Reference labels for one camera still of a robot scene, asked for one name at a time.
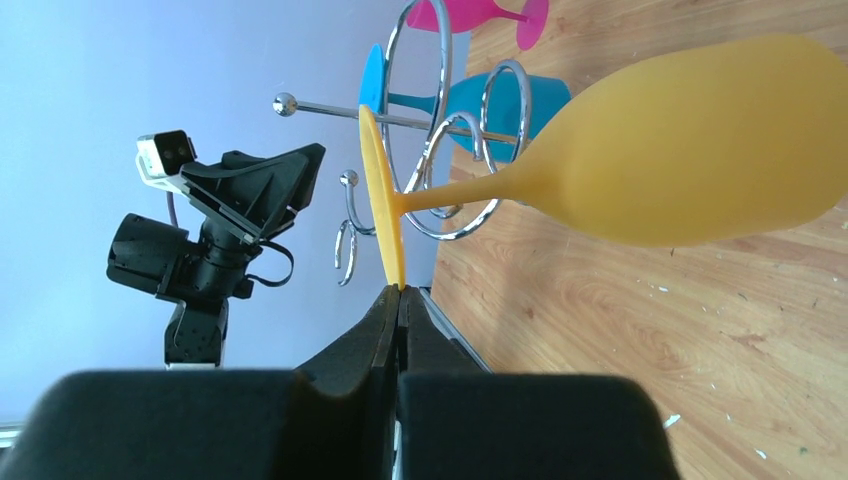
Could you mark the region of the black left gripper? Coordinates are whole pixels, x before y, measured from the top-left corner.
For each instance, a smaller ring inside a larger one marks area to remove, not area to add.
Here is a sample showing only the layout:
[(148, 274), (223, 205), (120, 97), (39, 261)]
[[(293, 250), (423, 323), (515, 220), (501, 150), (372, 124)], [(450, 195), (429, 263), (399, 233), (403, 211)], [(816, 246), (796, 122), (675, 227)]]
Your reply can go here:
[(272, 281), (249, 274), (247, 267), (265, 248), (294, 260), (288, 249), (268, 240), (309, 206), (325, 153), (323, 145), (312, 143), (266, 159), (234, 150), (213, 165), (184, 165), (180, 175), (189, 202), (208, 218), (199, 240), (130, 213), (112, 240), (107, 277), (159, 299), (201, 305), (248, 299), (254, 282), (285, 285), (290, 275)]

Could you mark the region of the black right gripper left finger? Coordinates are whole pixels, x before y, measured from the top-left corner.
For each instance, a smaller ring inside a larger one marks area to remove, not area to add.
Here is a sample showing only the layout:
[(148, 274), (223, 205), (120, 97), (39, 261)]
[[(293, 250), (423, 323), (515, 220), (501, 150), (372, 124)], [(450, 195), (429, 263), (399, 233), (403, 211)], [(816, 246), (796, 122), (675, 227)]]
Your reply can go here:
[(294, 370), (100, 370), (42, 396), (5, 479), (389, 479), (401, 294)]

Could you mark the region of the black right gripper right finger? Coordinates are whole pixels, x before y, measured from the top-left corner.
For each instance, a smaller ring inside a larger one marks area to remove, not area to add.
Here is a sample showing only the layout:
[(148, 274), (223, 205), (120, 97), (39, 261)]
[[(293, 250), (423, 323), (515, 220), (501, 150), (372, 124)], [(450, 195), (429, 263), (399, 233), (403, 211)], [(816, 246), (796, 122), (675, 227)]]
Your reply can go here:
[(415, 288), (401, 294), (399, 379), (407, 479), (676, 479), (658, 409), (631, 379), (495, 374), (432, 324)]

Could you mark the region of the pink plastic wine glass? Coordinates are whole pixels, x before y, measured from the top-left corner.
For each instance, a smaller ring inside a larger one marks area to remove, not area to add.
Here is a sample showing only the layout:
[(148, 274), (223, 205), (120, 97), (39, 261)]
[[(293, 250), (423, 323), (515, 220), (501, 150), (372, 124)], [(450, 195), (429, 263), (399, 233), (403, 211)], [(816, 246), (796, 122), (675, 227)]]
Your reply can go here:
[[(542, 36), (549, 14), (548, 0), (528, 0), (520, 12), (507, 10), (494, 0), (445, 0), (454, 34), (471, 31), (494, 19), (507, 19), (516, 24), (516, 44), (522, 51), (533, 48)], [(413, 29), (438, 32), (440, 30), (434, 1), (419, 1), (406, 18)]]

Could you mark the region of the blue plastic wine glass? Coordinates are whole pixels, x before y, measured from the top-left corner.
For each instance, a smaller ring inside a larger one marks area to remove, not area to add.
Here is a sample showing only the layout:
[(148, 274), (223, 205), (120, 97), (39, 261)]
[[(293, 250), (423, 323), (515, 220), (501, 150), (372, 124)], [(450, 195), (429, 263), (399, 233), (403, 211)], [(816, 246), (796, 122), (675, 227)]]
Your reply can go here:
[[(381, 45), (372, 46), (361, 76), (359, 103), (384, 114), (389, 104), (420, 110), (429, 116), (436, 113), (436, 95), (416, 96), (388, 89), (386, 55)], [(465, 111), (475, 119), (480, 117), (485, 82), (488, 75), (477, 74), (448, 85), (448, 99), (443, 103), (447, 115)], [(530, 115), (527, 138), (535, 138), (546, 124), (565, 106), (572, 95), (566, 83), (558, 78), (530, 75)], [(519, 133), (521, 99), (516, 74), (512, 70), (500, 73), (488, 96), (487, 126), (490, 133), (516, 137)]]

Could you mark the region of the yellow plastic wine glass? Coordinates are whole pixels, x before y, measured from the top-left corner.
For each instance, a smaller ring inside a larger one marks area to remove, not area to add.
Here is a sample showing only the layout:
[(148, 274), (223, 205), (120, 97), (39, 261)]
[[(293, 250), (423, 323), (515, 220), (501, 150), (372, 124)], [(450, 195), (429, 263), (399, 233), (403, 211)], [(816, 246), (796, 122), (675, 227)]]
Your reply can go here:
[(847, 67), (774, 34), (656, 56), (575, 96), (493, 174), (401, 194), (376, 119), (361, 154), (386, 280), (405, 285), (400, 218), (492, 199), (580, 232), (676, 248), (793, 228), (847, 192)]

